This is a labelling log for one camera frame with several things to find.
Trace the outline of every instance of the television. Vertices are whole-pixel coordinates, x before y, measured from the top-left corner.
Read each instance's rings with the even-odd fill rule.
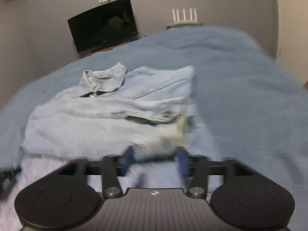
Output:
[[[137,35],[130,0],[107,2],[67,21],[78,52],[115,46]]]

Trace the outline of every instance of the gray ribbed plate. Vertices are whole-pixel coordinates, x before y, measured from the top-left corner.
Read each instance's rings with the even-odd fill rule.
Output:
[[[207,201],[187,197],[182,189],[131,188],[104,202],[98,213],[72,231],[240,230],[220,220]]]

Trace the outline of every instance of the silver bolt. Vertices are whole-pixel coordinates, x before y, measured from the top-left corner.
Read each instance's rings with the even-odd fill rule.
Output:
[[[114,196],[120,193],[120,190],[117,187],[109,187],[105,190],[105,193],[110,196]]]
[[[189,192],[192,195],[202,195],[204,193],[204,189],[201,187],[192,187]]]

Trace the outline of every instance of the gray wall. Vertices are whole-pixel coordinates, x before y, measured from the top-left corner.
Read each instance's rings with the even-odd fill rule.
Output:
[[[0,108],[24,84],[42,75],[18,23],[17,6],[17,1],[0,1]]]
[[[76,59],[67,19],[98,6],[98,0],[22,0],[19,14],[29,45],[45,74]],[[196,7],[206,25],[239,28],[276,55],[276,0],[131,0],[138,30],[152,34],[172,22],[172,8]]]

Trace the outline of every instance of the blue blanket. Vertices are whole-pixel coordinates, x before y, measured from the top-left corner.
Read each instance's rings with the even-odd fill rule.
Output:
[[[77,85],[84,70],[121,62],[178,69],[194,65],[198,110],[221,157],[235,157],[294,196],[293,230],[308,226],[308,94],[247,34],[217,27],[182,28],[73,62],[21,89],[0,115],[0,166],[19,162],[29,114]]]

